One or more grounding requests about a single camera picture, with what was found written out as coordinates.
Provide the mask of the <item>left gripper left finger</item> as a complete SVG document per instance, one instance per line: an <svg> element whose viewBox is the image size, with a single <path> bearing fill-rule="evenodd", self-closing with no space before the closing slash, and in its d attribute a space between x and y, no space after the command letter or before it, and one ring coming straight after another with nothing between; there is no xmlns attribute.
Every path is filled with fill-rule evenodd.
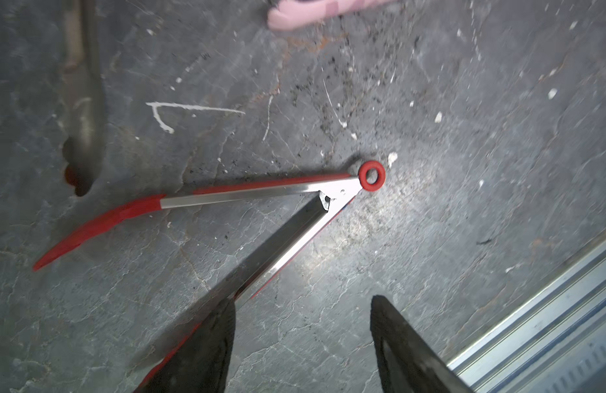
<svg viewBox="0 0 606 393"><path fill-rule="evenodd" d="M235 329L235 303L231 299L224 299L147 374L135 391L225 391Z"/></svg>

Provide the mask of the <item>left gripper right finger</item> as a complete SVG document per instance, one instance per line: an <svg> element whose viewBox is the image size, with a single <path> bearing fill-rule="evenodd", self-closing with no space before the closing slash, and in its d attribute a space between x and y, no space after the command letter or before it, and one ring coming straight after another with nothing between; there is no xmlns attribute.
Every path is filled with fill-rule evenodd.
<svg viewBox="0 0 606 393"><path fill-rule="evenodd" d="M370 332L385 393L472 391L385 296L372 299Z"/></svg>

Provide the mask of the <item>red silicone tip tongs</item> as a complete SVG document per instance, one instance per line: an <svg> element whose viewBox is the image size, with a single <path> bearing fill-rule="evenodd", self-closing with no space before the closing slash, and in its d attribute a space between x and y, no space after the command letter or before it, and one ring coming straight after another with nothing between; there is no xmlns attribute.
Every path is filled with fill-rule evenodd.
<svg viewBox="0 0 606 393"><path fill-rule="evenodd" d="M129 363L142 390L175 361L213 309L244 306L359 197L386 182L376 160L331 174L247 179L179 195L142 197L89 219L33 264L47 270L76 260L79 247L118 239L154 224L137 254L135 306L178 306L171 320L140 344Z"/></svg>

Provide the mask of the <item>pink tip small tongs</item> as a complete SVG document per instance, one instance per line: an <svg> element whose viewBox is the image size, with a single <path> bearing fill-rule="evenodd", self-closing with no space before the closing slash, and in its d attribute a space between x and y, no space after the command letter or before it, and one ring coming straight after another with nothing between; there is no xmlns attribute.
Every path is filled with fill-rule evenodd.
<svg viewBox="0 0 606 393"><path fill-rule="evenodd" d="M316 0L279 1L267 13L267 25L272 31L293 31L335 16L389 3L389 0Z"/></svg>

